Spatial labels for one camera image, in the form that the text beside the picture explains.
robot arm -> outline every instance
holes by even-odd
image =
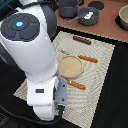
[[[35,16],[40,6],[35,7],[37,10],[32,7],[34,11],[31,8],[30,12],[28,8],[6,18],[1,24],[0,38],[6,52],[25,72],[27,104],[33,106],[41,120],[50,121],[54,119],[56,103],[66,104],[67,90],[62,83],[67,83],[57,75],[58,61],[46,29],[46,16]]]

black cable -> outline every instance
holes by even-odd
[[[35,123],[35,124],[41,124],[41,125],[55,124],[55,123],[57,123],[57,122],[59,121],[59,119],[60,119],[61,116],[62,116],[62,115],[59,115],[57,120],[51,121],[51,122],[50,122],[50,121],[37,121],[37,120],[33,120],[33,119],[30,119],[30,118],[27,118],[27,117],[23,117],[23,116],[20,116],[20,115],[16,115],[16,114],[14,114],[14,113],[11,113],[11,112],[9,112],[8,110],[6,110],[5,108],[3,108],[1,105],[0,105],[0,108],[1,108],[4,112],[8,113],[8,114],[11,115],[11,116],[14,116],[14,117],[20,118],[20,119],[24,119],[24,120],[30,121],[30,122],[32,122],[32,123]]]
[[[0,1],[0,3],[3,4],[3,5],[5,5],[5,6],[8,7],[8,8],[11,8],[12,10],[15,10],[14,8],[12,8],[11,6],[7,5],[7,4],[4,3],[4,2],[1,2],[1,1]]]

table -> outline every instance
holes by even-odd
[[[66,28],[58,27],[59,31],[65,31],[79,36],[94,38],[115,45],[113,56],[108,68],[106,79],[101,91],[97,109],[91,128],[127,128],[128,126],[128,44],[116,40],[110,40],[95,35],[81,33]],[[32,107],[25,101],[13,96],[16,89],[25,79],[24,72],[18,67],[6,65],[0,59],[0,104],[8,110],[23,113],[31,118],[38,119],[33,113]],[[61,119],[57,124],[40,126],[38,128],[78,128],[74,124]]]

woven placemat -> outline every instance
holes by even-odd
[[[79,127],[90,128],[115,46],[86,38],[91,41],[91,45],[87,45],[73,40],[73,36],[73,34],[61,31],[54,39],[52,44],[57,59],[65,56],[58,51],[63,50],[98,59],[98,63],[82,60],[85,66],[84,72],[78,78],[71,80],[85,85],[86,89],[81,90],[68,85],[68,99],[63,118]],[[16,90],[14,96],[26,101],[26,80]]]

